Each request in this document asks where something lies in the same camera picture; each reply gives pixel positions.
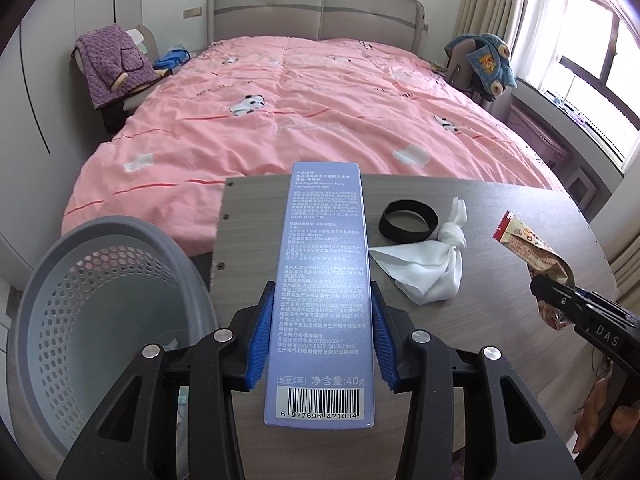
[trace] headboard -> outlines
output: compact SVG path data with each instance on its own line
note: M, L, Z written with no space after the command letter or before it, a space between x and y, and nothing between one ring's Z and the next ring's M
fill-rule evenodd
M416 0L207 0L209 43L239 36L351 38L416 54L424 7Z

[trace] black ring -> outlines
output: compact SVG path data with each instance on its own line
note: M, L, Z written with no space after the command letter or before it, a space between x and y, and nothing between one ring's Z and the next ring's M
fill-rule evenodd
M417 214L424 220L427 229L424 231L407 231L393 225L389 221L388 215L398 211L409 211ZM428 205L417 200L396 200L392 202L386 206L385 212L382 213L379 225L382 235L397 244L413 244L424 241L435 231L436 227L438 227L438 215L436 215L436 212Z

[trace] pink bedspread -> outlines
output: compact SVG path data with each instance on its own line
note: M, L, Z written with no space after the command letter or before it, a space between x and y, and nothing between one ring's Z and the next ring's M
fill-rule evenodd
M413 54L353 40L236 38L160 83L98 147L62 232L130 215L189 256L209 252L226 177L290 173L299 160L562 190L519 136Z

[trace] candy wrapper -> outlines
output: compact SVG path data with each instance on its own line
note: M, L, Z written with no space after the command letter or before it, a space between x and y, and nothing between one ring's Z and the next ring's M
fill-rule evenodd
M502 217L494 238L527 263L532 278L537 274L546 274L558 283L575 286L574 274L567 262L511 211ZM562 330L571 324L562 312L540 298L538 311L543 321L555 330Z

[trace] table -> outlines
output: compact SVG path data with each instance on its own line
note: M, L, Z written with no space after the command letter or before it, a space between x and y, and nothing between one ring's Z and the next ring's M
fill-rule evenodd
M497 346L549 413L561 434L594 381L591 347L573 330L555 332L538 315L526 264L493 240L505 211L517 213L572 267L577 285L614 299L609 265L578 208L562 192L446 178L363 175L369 247L391 242L378 231L384 208L411 198L431 205L443 222L454 196L466 202L468 247L457 297L413 304L370 259L386 302L407 310L417 327L449 346L477 352ZM211 295L221 326L257 303L276 277L289 176L226 182L213 254ZM236 427L247 478L393 478L404 438L409 395L389 392L376 368L376 422L369 430L302 431L265 426L264 380L250 394L234 393ZM464 444L462 392L456 392L455 448Z

